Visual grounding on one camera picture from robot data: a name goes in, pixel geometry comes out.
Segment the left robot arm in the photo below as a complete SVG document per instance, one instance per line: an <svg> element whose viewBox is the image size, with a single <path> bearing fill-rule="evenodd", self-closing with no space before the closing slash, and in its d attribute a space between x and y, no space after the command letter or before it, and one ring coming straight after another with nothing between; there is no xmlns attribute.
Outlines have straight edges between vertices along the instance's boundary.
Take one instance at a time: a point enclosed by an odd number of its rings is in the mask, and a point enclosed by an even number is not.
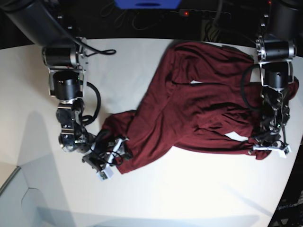
<svg viewBox="0 0 303 227"><path fill-rule="evenodd" d="M258 63L246 68L241 75L240 94L246 108L259 112L260 120L254 143L238 151L266 155L271 151L288 153L286 140L279 133L285 132L289 120L289 86L295 84L292 60L296 56L295 36L299 32L297 22L303 16L301 0L273 0L270 4L266 29L256 39ZM262 105L252 106L245 93L245 77L253 69L260 70Z"/></svg>

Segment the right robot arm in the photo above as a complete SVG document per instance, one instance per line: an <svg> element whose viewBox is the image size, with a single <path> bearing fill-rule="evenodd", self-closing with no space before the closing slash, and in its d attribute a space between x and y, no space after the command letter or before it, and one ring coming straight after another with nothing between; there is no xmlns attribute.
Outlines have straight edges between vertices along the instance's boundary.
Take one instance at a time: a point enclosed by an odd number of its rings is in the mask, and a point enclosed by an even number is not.
<svg viewBox="0 0 303 227"><path fill-rule="evenodd" d="M101 108L98 89L87 81L88 54L113 55L89 46L84 37L70 33L61 14L54 14L42 0L3 0L1 10L33 43L42 47L42 59L49 72L49 94L59 100L56 118L61 125L59 143L65 152L83 154L104 179L111 167L132 158L124 143L127 137L110 137L109 130L93 135L86 126L93 123Z"/></svg>

